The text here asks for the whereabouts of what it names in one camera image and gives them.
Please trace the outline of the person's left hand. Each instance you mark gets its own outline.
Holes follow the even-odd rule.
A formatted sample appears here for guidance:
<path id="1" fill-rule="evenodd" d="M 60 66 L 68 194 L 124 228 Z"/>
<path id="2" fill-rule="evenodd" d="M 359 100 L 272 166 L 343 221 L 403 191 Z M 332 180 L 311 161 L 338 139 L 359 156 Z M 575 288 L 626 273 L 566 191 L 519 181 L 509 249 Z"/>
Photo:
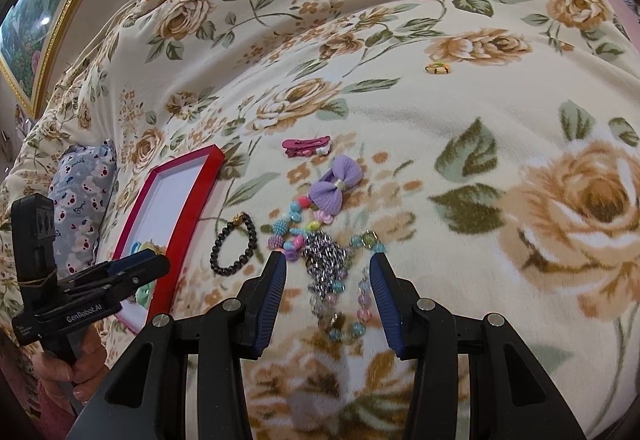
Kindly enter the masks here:
<path id="1" fill-rule="evenodd" d="M 96 327 L 89 326 L 81 342 L 81 355 L 73 364 L 67 364 L 47 352 L 37 353 L 32 359 L 34 371 L 48 398 L 59 408 L 70 412 L 70 399 L 63 384 L 73 382 L 73 396 L 81 403 L 88 402 L 110 371 L 106 363 L 106 349 Z"/>

